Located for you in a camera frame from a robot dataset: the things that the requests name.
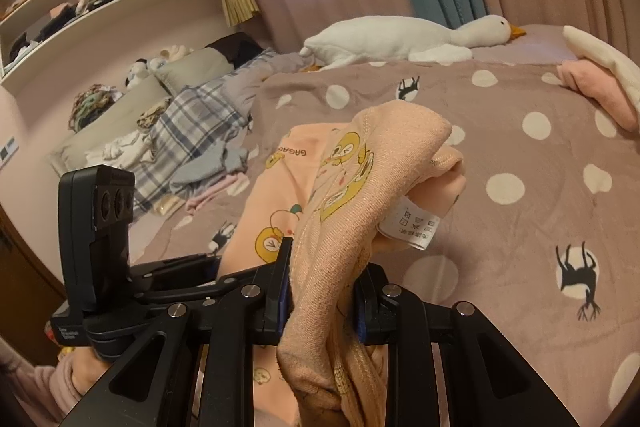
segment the care label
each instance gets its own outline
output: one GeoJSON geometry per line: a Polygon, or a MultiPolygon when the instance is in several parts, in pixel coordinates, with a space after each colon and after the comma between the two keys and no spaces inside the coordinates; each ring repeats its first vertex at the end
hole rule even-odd
{"type": "Polygon", "coordinates": [[[406,241],[418,250],[426,250],[436,233],[440,218],[418,205],[406,196],[378,224],[378,230],[386,237],[406,241]]]}

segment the goose plush toy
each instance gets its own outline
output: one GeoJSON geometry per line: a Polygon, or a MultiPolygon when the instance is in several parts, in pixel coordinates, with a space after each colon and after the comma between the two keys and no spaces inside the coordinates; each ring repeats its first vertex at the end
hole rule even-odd
{"type": "Polygon", "coordinates": [[[340,21],[305,41],[302,57],[314,55],[324,69],[372,60],[461,62],[470,48],[497,46],[526,35],[507,19],[487,15],[456,30],[414,17],[369,15],[340,21]]]}

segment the orange beak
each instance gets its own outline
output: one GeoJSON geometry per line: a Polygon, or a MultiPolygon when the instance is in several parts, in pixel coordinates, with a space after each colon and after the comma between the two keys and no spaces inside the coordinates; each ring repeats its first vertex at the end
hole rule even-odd
{"type": "Polygon", "coordinates": [[[509,37],[510,41],[514,41],[515,39],[522,37],[524,35],[527,34],[526,31],[524,31],[522,28],[518,28],[517,26],[514,26],[513,24],[509,24],[509,26],[511,26],[511,37],[509,37]]]}

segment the pink wall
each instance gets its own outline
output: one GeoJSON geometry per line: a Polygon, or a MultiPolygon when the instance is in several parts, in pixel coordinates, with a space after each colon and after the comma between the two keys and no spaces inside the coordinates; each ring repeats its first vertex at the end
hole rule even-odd
{"type": "Polygon", "coordinates": [[[58,251],[58,177],[44,156],[70,131],[75,95],[92,84],[124,89],[130,65],[171,44],[198,49],[232,33],[220,0],[171,0],[92,36],[43,67],[14,99],[0,87],[0,144],[20,149],[0,171],[0,204],[43,263],[62,279],[58,251]]]}

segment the wooden door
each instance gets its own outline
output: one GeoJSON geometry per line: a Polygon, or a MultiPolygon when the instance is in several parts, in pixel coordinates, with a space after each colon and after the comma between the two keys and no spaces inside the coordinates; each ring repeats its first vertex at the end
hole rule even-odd
{"type": "Polygon", "coordinates": [[[55,364],[44,327],[64,300],[63,285],[27,246],[0,206],[0,336],[34,364],[55,364]]]}

